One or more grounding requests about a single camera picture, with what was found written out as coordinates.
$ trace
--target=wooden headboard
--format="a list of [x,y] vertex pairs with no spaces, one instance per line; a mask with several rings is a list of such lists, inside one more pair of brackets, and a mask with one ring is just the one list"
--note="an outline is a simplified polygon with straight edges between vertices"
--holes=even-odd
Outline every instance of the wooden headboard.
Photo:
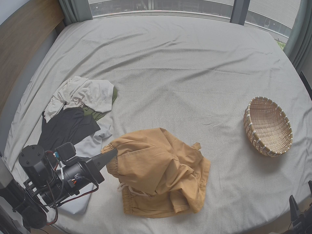
[[30,0],[0,25],[0,114],[17,77],[63,19],[58,0]]

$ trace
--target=bed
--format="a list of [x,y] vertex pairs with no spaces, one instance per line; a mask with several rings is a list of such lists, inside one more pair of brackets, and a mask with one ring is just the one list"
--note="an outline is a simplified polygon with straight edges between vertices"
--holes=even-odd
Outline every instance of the bed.
[[[183,142],[200,142],[211,161],[205,204],[197,214],[149,219],[125,215],[119,182],[105,181],[83,215],[60,210],[55,226],[68,233],[240,233],[270,222],[310,195],[312,102],[291,62],[267,32],[178,16],[133,16],[65,27],[32,77],[15,114],[5,150],[14,178],[25,173],[20,150],[38,142],[41,112],[73,76],[109,80],[118,90],[109,139],[162,127]],[[291,121],[286,154],[258,153],[243,115],[255,96],[276,101]],[[51,210],[50,219],[54,217]]]

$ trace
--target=woven basket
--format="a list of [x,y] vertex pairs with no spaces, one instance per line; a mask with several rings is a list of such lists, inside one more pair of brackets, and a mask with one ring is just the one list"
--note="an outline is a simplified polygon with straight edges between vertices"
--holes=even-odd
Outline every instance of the woven basket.
[[271,99],[258,96],[249,102],[244,127],[250,142],[263,155],[276,157],[291,147],[291,124],[284,111]]

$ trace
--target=bed sheet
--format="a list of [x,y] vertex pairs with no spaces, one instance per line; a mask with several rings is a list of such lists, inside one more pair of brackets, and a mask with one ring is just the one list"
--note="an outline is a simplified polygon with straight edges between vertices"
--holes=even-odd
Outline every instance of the bed sheet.
[[[267,33],[221,21],[175,16],[105,18],[67,26],[29,83],[5,150],[15,179],[26,177],[21,149],[37,143],[41,112],[73,76],[109,80],[118,90],[109,139],[162,127],[183,142],[200,142],[211,161],[205,204],[197,214],[149,219],[125,215],[119,182],[105,181],[84,215],[60,210],[55,224],[68,233],[239,233],[300,202],[312,179],[312,102],[292,64]],[[286,112],[292,148],[270,158],[246,137],[250,99],[266,96]]]

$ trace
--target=curtain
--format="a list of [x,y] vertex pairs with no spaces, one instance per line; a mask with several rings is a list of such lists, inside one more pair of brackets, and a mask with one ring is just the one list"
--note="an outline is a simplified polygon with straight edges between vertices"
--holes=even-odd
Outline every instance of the curtain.
[[312,0],[301,0],[293,29],[284,52],[298,73],[312,51]]
[[65,15],[65,25],[92,19],[88,0],[59,0],[59,2]]

